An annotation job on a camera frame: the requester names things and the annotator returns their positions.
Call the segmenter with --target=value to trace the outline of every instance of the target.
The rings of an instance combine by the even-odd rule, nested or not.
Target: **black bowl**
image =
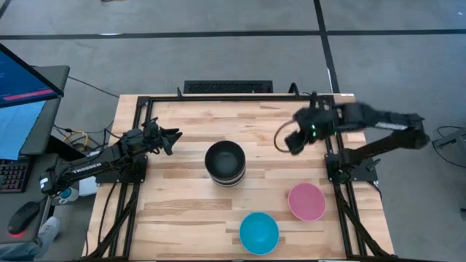
[[[221,186],[234,186],[245,173],[245,152],[234,142],[217,142],[205,154],[205,167]]]

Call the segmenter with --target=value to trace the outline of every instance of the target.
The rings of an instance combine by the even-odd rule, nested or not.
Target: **butcher block tabletop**
[[[112,128],[115,134],[131,130],[137,99],[137,95],[120,96]],[[335,95],[335,101],[354,102],[355,97]],[[139,193],[130,260],[346,258],[333,186],[325,170],[324,142],[308,145],[298,156],[280,153],[273,144],[277,128],[308,105],[305,101],[154,103],[151,116],[159,117],[157,123],[164,128],[179,128],[183,136],[173,146],[172,156],[163,151],[147,154],[149,163]],[[278,136],[280,147],[285,147],[283,138],[295,128],[285,128]],[[342,137],[347,148],[366,143],[362,132]],[[208,148],[221,140],[238,143],[246,155],[245,178],[232,188],[216,185],[204,165]],[[325,194],[326,212],[318,221],[300,221],[288,208],[288,192],[303,182],[316,185]],[[97,247],[111,186],[98,188],[87,231],[90,252]],[[379,193],[365,182],[353,186],[361,222],[383,249],[393,253]],[[129,186],[127,199],[131,191]],[[109,201],[102,239],[113,225],[118,196],[119,184]],[[280,228],[280,242],[268,255],[252,255],[240,243],[241,221],[251,212],[271,215]],[[353,253],[357,254],[354,228],[348,223]],[[122,254],[125,232],[123,225],[117,255]]]

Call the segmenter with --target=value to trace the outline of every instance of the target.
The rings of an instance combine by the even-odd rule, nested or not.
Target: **shoe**
[[[36,258],[41,258],[48,251],[49,246],[52,244],[53,240],[57,237],[60,230],[60,221],[58,218],[52,216],[44,225],[39,229],[37,237],[39,239],[40,251],[37,253]]]

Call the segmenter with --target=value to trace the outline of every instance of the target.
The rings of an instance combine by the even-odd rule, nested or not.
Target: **pink bowl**
[[[325,196],[311,183],[300,183],[288,194],[291,212],[302,221],[316,221],[325,213]]]

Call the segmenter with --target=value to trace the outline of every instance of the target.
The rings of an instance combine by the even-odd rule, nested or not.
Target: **monitor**
[[[60,97],[62,90],[0,44],[0,108]]]

